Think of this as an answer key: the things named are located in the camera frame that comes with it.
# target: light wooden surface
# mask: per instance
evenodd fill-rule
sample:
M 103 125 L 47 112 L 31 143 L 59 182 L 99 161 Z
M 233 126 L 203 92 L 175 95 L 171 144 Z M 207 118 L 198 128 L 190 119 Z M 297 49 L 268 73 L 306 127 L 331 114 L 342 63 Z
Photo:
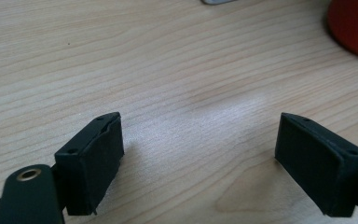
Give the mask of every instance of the light wooden surface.
M 358 57 L 328 0 L 0 0 L 0 195 L 96 116 L 126 155 L 98 216 L 67 223 L 358 223 L 273 159 L 281 112 L 358 145 Z

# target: small hole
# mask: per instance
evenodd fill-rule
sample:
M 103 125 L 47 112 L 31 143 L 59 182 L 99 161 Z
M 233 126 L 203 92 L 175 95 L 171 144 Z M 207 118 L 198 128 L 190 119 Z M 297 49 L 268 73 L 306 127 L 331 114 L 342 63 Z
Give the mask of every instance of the small hole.
M 75 154 L 75 153 L 78 152 L 78 150 L 77 150 L 77 148 L 71 148 L 71 149 L 68 149 L 67 152 L 68 152 L 69 154 Z
M 354 151 L 354 150 L 349 150 L 348 151 L 350 154 L 352 154 L 352 155 L 358 155 L 358 152 L 357 151 Z
M 39 169 L 27 170 L 27 171 L 24 171 L 21 174 L 19 174 L 17 176 L 17 180 L 19 180 L 19 181 L 31 180 L 31 179 L 34 179 L 35 177 L 39 176 L 40 173 L 42 173 L 42 171 Z

